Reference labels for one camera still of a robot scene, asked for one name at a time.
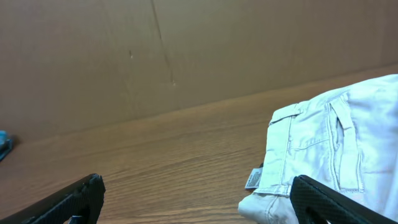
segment folded clothing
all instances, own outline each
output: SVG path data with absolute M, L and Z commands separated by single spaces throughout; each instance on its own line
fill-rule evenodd
M 307 175 L 398 221 L 398 75 L 331 90 L 275 111 L 259 188 L 239 203 L 258 223 L 298 223 L 293 178 Z

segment white fabric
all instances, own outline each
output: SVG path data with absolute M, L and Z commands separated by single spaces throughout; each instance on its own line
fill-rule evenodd
M 298 223 L 289 200 L 305 174 L 398 221 L 398 75 L 331 90 L 277 110 L 259 188 L 239 203 L 258 223 Z

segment blue object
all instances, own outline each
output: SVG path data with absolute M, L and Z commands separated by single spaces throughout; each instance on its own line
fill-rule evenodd
M 11 152 L 12 145 L 13 141 L 8 138 L 7 132 L 0 131 L 0 161 L 2 161 L 5 156 Z

